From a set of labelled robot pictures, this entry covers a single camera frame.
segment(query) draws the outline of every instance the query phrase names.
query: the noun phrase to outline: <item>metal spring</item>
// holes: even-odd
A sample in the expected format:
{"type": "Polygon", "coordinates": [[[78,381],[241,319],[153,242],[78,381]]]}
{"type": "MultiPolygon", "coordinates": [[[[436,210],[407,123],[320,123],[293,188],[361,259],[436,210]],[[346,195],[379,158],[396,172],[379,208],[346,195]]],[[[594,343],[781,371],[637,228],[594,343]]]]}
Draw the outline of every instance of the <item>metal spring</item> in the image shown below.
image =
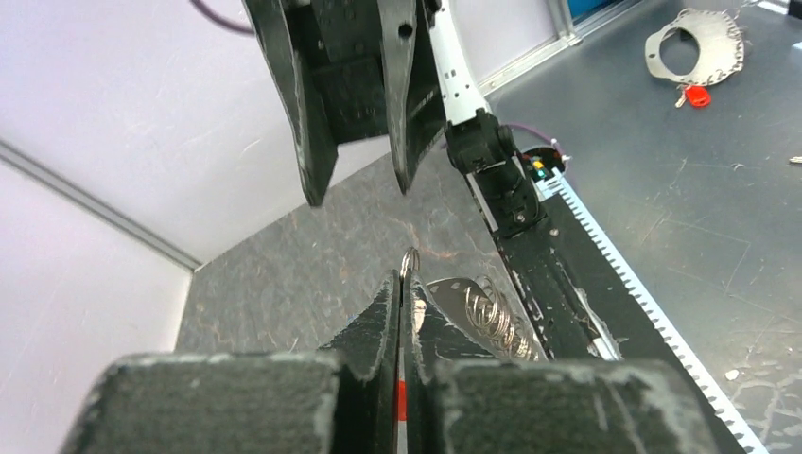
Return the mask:
{"type": "Polygon", "coordinates": [[[507,299],[496,290],[487,276],[477,279],[484,294],[465,292],[465,313],[468,321],[493,345],[509,358],[538,360],[534,335],[526,323],[516,316],[507,299]]]}

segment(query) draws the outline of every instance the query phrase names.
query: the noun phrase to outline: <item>gray floor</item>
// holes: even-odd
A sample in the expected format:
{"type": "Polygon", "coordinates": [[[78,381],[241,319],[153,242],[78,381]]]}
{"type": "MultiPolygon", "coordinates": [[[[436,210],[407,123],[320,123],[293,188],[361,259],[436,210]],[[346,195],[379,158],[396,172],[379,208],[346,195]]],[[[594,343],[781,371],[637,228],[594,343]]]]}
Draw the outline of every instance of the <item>gray floor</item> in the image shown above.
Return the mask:
{"type": "Polygon", "coordinates": [[[370,303],[409,246],[428,281],[486,274],[514,295],[445,152],[426,158],[406,197],[385,156],[333,187],[322,209],[298,208],[198,271],[177,350],[317,348],[370,303]]]}
{"type": "Polygon", "coordinates": [[[647,3],[492,104],[559,139],[572,185],[758,436],[802,452],[802,21],[744,9],[742,73],[675,109],[643,43],[710,2],[647,3]]]}

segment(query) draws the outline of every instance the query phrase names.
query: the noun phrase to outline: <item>red tag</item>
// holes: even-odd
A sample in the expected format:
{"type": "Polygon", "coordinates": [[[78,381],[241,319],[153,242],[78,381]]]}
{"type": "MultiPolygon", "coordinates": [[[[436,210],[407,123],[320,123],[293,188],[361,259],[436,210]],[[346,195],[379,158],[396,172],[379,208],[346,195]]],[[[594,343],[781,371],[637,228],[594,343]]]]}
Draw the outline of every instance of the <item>red tag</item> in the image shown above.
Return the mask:
{"type": "Polygon", "coordinates": [[[399,380],[395,392],[398,403],[398,421],[407,421],[407,383],[399,380]]]}
{"type": "Polygon", "coordinates": [[[691,85],[685,89],[685,97],[693,107],[706,107],[710,103],[710,93],[705,87],[691,85]]]}

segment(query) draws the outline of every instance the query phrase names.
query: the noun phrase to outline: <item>silver metal plate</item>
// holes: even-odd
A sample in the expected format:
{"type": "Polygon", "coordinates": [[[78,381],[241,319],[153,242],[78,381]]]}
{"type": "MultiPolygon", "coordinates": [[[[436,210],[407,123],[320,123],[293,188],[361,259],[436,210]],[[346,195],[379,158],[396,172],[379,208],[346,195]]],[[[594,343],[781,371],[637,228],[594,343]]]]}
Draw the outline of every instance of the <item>silver metal plate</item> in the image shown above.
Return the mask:
{"type": "Polygon", "coordinates": [[[722,389],[719,387],[716,380],[710,375],[702,361],[700,361],[688,344],[682,339],[679,332],[671,324],[671,321],[660,308],[657,301],[654,300],[652,295],[646,289],[640,279],[637,278],[635,272],[621,256],[620,252],[607,237],[602,227],[593,218],[587,207],[574,192],[573,188],[568,184],[559,170],[554,170],[555,177],[550,179],[546,184],[549,192],[559,195],[566,202],[568,207],[574,214],[574,217],[580,221],[587,234],[596,243],[599,250],[607,257],[610,266],[619,275],[621,282],[629,290],[629,293],[636,299],[643,311],[649,316],[649,319],[654,325],[663,340],[671,347],[677,359],[682,363],[686,370],[688,370],[696,385],[702,390],[702,393],[707,397],[710,406],[716,411],[719,418],[724,421],[738,439],[738,442],[743,446],[746,452],[752,454],[768,454],[768,450],[760,439],[755,435],[755,432],[746,424],[743,417],[735,409],[735,406],[727,398],[722,389]]]}
{"type": "Polygon", "coordinates": [[[680,84],[715,85],[743,69],[741,30],[723,11],[683,9],[676,19],[646,40],[645,51],[652,76],[680,84]],[[692,35],[699,45],[699,60],[685,75],[674,74],[660,58],[660,45],[680,29],[692,35]]]}

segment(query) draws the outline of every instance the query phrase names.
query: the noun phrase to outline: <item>white panel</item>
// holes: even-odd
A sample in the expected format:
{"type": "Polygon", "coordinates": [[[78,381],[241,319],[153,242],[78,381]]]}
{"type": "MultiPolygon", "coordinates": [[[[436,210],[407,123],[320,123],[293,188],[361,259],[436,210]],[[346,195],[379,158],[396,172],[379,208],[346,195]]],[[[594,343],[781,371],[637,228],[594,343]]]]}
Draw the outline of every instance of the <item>white panel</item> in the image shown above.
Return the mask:
{"type": "Polygon", "coordinates": [[[175,345],[190,274],[0,166],[0,452],[56,452],[97,375],[175,345]]]}
{"type": "Polygon", "coordinates": [[[554,37],[544,0],[452,0],[477,82],[554,37]]]}
{"type": "MultiPolygon", "coordinates": [[[[238,0],[209,4],[247,22],[238,0]]],[[[548,17],[540,0],[465,2],[477,79],[545,40],[548,17]]],[[[189,2],[0,0],[0,43],[0,137],[200,261],[304,202],[258,44],[189,2]]],[[[335,181],[388,149],[346,148],[335,181]]]]}

